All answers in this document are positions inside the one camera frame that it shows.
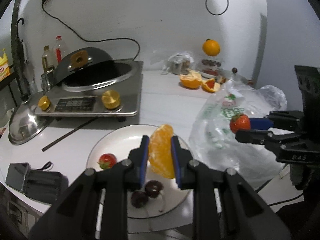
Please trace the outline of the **smartphone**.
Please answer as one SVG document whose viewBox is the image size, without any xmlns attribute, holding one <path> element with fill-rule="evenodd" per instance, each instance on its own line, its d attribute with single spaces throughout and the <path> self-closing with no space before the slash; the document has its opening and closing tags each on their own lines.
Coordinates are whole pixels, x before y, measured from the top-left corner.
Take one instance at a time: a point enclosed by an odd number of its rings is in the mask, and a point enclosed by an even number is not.
<svg viewBox="0 0 320 240">
<path fill-rule="evenodd" d="M 5 183 L 16 191 L 24 193 L 29 172 L 29 163 L 11 163 L 8 168 Z"/>
</svg>

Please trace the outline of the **oil bottle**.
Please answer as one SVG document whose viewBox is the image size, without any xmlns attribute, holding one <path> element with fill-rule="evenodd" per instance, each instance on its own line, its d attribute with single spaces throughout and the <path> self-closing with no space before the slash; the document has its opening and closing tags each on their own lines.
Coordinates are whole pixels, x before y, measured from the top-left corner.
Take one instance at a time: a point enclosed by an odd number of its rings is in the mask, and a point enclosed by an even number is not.
<svg viewBox="0 0 320 240">
<path fill-rule="evenodd" d="M 50 50 L 49 46 L 44 46 L 44 52 L 42 54 L 42 67 L 44 72 L 47 72 L 55 68 L 54 54 Z"/>
</svg>

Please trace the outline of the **white round plate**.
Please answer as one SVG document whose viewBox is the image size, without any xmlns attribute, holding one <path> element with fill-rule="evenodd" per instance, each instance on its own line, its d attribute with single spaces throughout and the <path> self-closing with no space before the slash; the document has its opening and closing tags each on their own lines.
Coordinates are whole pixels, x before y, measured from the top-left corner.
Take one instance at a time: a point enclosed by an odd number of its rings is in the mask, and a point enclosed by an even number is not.
<svg viewBox="0 0 320 240">
<path fill-rule="evenodd" d="M 111 153 L 116 156 L 117 161 L 123 161 L 131 156 L 131 151 L 139 149 L 142 151 L 142 156 L 138 158 L 138 163 L 133 166 L 131 182 L 134 186 L 144 190 L 146 183 L 150 180 L 157 180 L 163 184 L 161 196 L 157 198 L 149 198 L 145 207 L 137 209 L 131 204 L 132 192 L 127 193 L 127 216 L 132 219 L 147 219 L 154 218 L 169 213 L 189 196 L 190 190 L 181 190 L 178 188 L 175 179 L 163 178 L 155 174 L 151 170 L 148 161 L 148 147 L 141 146 L 146 142 L 144 136 L 151 137 L 156 130 L 155 126 L 151 125 L 131 125 L 116 129 L 102 137 L 92 148 L 87 159 L 87 168 L 93 168 L 96 171 L 101 171 L 98 160 L 101 155 Z"/>
</svg>

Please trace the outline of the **black pouch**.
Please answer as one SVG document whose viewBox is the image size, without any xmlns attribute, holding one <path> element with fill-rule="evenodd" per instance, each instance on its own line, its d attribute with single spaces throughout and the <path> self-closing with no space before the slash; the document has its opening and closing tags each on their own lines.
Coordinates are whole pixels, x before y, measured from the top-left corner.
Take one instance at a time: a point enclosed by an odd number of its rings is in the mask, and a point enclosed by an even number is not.
<svg viewBox="0 0 320 240">
<path fill-rule="evenodd" d="M 68 178 L 60 172 L 50 171 L 51 161 L 42 168 L 31 169 L 27 176 L 24 195 L 38 202 L 53 204 L 68 188 Z"/>
</svg>

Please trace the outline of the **orange peel piece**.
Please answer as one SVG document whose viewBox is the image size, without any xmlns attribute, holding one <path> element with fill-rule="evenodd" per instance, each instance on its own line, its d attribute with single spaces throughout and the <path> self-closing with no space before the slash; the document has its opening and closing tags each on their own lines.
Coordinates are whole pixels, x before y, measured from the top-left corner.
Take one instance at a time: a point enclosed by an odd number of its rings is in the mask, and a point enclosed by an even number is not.
<svg viewBox="0 0 320 240">
<path fill-rule="evenodd" d="M 202 89 L 209 93 L 216 93 L 220 90 L 221 85 L 215 81 L 215 79 L 209 79 L 204 81 L 202 84 Z"/>
</svg>

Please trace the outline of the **induction cooker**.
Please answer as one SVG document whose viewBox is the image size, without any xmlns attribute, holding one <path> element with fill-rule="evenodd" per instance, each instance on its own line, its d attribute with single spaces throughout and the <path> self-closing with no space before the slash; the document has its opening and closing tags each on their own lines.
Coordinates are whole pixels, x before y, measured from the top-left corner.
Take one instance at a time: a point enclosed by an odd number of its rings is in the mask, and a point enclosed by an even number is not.
<svg viewBox="0 0 320 240">
<path fill-rule="evenodd" d="M 135 116 L 139 112 L 140 95 L 143 81 L 142 61 L 117 61 L 115 66 L 120 76 L 105 79 L 104 82 L 90 86 L 67 86 L 64 83 L 51 88 L 45 95 L 50 106 L 43 111 L 35 109 L 37 116 L 51 117 L 111 117 Z M 120 106 L 109 110 L 102 96 L 108 90 L 115 90 L 120 95 Z"/>
</svg>

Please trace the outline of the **small crumpled plastic bag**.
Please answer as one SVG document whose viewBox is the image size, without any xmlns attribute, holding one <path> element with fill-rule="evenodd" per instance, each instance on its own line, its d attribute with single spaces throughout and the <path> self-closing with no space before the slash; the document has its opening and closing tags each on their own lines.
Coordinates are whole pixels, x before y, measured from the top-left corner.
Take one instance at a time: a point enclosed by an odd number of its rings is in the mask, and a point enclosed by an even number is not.
<svg viewBox="0 0 320 240">
<path fill-rule="evenodd" d="M 170 56 L 165 62 L 162 69 L 162 75 L 187 75 L 189 69 L 194 63 L 194 58 L 188 52 L 176 53 Z"/>
</svg>

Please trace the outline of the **glass fruit container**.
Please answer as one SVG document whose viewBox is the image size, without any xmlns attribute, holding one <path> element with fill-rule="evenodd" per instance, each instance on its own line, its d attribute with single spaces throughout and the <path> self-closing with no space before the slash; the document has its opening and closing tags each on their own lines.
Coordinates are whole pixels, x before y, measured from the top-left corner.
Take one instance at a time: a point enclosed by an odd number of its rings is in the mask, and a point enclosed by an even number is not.
<svg viewBox="0 0 320 240">
<path fill-rule="evenodd" d="M 200 59 L 196 68 L 202 74 L 218 77 L 223 63 L 224 61 L 221 57 L 206 56 Z"/>
</svg>

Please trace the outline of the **black umbrella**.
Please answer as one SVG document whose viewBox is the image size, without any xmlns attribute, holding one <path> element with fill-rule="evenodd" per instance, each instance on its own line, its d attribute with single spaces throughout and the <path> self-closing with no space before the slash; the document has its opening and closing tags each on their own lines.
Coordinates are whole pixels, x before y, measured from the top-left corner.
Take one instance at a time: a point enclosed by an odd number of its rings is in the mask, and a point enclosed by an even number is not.
<svg viewBox="0 0 320 240">
<path fill-rule="evenodd" d="M 23 46 L 23 40 L 19 38 L 18 33 L 18 25 L 21 23 L 21 25 L 24 25 L 24 18 L 20 17 L 16 22 L 16 43 L 17 43 L 17 72 L 19 76 L 19 82 L 21 87 L 21 94 L 22 94 L 22 100 L 25 101 L 32 95 L 32 92 L 30 90 L 30 83 L 28 79 L 26 78 L 24 74 L 24 70 L 26 68 L 26 61 L 25 61 L 25 54 L 24 54 L 24 46 Z"/>
</svg>

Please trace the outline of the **red strawberry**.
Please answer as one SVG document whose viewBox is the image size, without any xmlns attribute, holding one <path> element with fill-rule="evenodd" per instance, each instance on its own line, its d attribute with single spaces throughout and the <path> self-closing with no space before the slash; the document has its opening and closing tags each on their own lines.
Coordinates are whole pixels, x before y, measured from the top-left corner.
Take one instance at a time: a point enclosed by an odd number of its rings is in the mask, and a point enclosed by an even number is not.
<svg viewBox="0 0 320 240">
<path fill-rule="evenodd" d="M 105 153 L 100 156 L 98 160 L 99 167 L 102 170 L 108 170 L 112 168 L 117 163 L 116 156 L 111 153 Z"/>
<path fill-rule="evenodd" d="M 249 130 L 251 129 L 250 119 L 243 113 L 236 114 L 231 118 L 229 127 L 234 134 L 240 129 Z"/>
</svg>

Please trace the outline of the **yellow detergent bottle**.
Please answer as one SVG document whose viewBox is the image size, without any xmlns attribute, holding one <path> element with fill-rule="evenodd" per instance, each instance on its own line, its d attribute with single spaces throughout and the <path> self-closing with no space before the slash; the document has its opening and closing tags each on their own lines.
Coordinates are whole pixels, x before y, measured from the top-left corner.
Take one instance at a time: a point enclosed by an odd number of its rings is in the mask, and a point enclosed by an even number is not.
<svg viewBox="0 0 320 240">
<path fill-rule="evenodd" d="M 2 53 L 3 56 L 0 57 L 0 81 L 4 80 L 11 74 L 8 56 L 5 52 L 5 49 L 2 49 Z"/>
</svg>

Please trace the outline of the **orange segment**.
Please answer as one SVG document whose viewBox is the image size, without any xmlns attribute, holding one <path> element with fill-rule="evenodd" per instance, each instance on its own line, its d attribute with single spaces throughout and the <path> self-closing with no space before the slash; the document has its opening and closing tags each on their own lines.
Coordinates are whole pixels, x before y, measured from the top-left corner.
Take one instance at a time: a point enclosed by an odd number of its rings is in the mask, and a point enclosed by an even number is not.
<svg viewBox="0 0 320 240">
<path fill-rule="evenodd" d="M 153 132 L 148 145 L 151 170 L 167 179 L 175 178 L 171 156 L 171 138 L 173 135 L 173 128 L 169 124 L 163 124 Z"/>
</svg>

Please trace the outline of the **red cap sauce bottle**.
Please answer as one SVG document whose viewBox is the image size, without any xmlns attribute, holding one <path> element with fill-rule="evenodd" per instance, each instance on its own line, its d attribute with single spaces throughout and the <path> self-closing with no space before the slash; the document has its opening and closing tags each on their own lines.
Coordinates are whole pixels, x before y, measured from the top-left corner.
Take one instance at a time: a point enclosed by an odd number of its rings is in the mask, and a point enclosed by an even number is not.
<svg viewBox="0 0 320 240">
<path fill-rule="evenodd" d="M 62 39 L 61 35 L 56 37 L 54 53 L 58 63 L 60 63 L 69 54 L 69 49 L 67 47 L 67 44 Z"/>
</svg>

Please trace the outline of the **whole orange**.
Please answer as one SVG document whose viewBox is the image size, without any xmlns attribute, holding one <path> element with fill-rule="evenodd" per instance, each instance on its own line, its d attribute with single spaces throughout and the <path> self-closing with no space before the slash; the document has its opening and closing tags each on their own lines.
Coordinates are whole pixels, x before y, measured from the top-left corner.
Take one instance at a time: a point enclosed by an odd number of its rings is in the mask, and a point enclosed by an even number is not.
<svg viewBox="0 0 320 240">
<path fill-rule="evenodd" d="M 207 39 L 202 45 L 202 50 L 208 56 L 217 56 L 221 49 L 217 41 Z"/>
</svg>

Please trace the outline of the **steel pot lid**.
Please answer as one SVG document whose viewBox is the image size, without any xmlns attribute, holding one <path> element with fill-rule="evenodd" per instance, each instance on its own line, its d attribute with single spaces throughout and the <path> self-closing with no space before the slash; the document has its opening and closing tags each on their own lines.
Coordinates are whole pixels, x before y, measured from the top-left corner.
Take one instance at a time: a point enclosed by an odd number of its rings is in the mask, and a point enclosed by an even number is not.
<svg viewBox="0 0 320 240">
<path fill-rule="evenodd" d="M 9 141 L 13 145 L 24 144 L 40 134 L 54 120 L 52 117 L 36 116 L 38 101 L 43 96 L 37 92 L 21 97 L 21 104 L 14 110 L 9 121 Z"/>
</svg>

